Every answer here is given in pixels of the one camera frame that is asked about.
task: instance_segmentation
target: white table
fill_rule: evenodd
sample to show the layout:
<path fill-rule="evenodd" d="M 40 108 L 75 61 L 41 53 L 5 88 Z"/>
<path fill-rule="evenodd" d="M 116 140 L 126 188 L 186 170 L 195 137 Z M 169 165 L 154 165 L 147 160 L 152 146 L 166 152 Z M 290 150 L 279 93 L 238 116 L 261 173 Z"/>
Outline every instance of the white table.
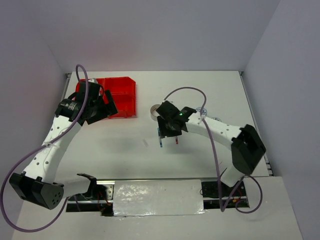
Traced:
<path fill-rule="evenodd" d="M 89 72 L 90 78 L 129 76 L 137 83 L 137 118 L 108 119 L 84 125 L 70 144 L 58 168 L 56 181 L 85 172 L 98 179 L 206 178 L 215 177 L 210 141 L 183 133 L 179 144 L 164 139 L 160 148 L 157 123 L 150 119 L 150 107 L 161 103 L 172 90 L 193 86 L 208 97 L 208 116 L 231 125 L 254 125 L 239 73 L 236 71 L 136 71 Z M 77 84 L 72 74 L 66 95 Z M 179 107 L 197 108 L 202 96 L 181 90 L 171 98 Z M 231 153 L 217 144 L 220 160 L 230 161 Z M 37 233 L 15 231 L 13 240 L 70 239 L 239 239 L 301 240 L 301 234 L 286 189 L 280 177 L 270 177 L 264 160 L 253 173 L 262 186 L 261 208 L 253 214 L 235 209 L 221 213 L 211 209 L 188 216 L 101 217 L 96 212 L 64 212 L 58 221 Z M 259 191 L 246 179 L 248 202 L 255 207 Z M 37 228 L 48 223 L 59 211 L 23 203 L 17 224 Z"/>

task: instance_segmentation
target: plastic sheet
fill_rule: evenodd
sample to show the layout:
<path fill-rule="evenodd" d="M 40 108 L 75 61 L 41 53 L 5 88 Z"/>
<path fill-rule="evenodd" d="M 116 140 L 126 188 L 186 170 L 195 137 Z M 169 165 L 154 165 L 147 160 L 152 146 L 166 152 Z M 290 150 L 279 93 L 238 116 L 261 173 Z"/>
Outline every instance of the plastic sheet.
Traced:
<path fill-rule="evenodd" d="M 115 216 L 203 214 L 200 180 L 116 181 Z"/>

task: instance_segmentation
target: roll of masking tape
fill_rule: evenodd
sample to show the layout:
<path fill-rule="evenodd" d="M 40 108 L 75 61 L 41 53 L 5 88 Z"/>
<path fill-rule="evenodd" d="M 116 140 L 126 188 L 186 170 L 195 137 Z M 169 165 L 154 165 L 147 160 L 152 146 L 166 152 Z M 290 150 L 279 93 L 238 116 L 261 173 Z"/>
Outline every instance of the roll of masking tape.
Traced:
<path fill-rule="evenodd" d="M 156 105 L 153 105 L 151 108 L 150 108 L 150 116 L 152 118 L 153 121 L 156 121 L 157 122 L 157 117 L 159 116 L 159 113 L 157 113 L 157 108 L 160 107 L 160 104 L 156 104 Z"/>

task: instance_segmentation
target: wall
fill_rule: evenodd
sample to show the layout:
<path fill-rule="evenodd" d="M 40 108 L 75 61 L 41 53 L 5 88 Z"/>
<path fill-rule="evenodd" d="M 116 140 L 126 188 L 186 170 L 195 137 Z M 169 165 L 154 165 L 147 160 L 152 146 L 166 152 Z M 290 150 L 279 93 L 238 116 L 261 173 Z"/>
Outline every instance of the wall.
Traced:
<path fill-rule="evenodd" d="M 280 0 L 22 0 L 65 72 L 244 70 Z"/>
<path fill-rule="evenodd" d="M 244 83 L 305 240 L 319 239 L 320 1 L 281 0 Z"/>
<path fill-rule="evenodd" d="M 39 146 L 53 119 L 64 74 L 19 0 L 0 2 L 0 183 L 25 154 Z M 10 187 L 5 207 L 17 221 L 22 201 Z M 0 217 L 0 238 L 13 229 Z"/>

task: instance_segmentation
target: red plastic tray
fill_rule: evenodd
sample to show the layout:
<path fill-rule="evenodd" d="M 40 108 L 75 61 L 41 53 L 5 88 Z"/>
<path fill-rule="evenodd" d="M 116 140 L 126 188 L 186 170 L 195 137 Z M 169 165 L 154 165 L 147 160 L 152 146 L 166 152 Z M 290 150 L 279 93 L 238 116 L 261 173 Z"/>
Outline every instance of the red plastic tray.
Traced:
<path fill-rule="evenodd" d="M 105 77 L 96 78 L 104 90 L 110 90 L 115 102 L 118 113 L 109 118 L 130 118 L 137 115 L 136 106 L 136 82 L 128 76 L 122 77 Z M 79 91 L 79 83 L 76 85 L 75 91 Z M 107 104 L 107 97 L 103 96 L 104 102 Z"/>

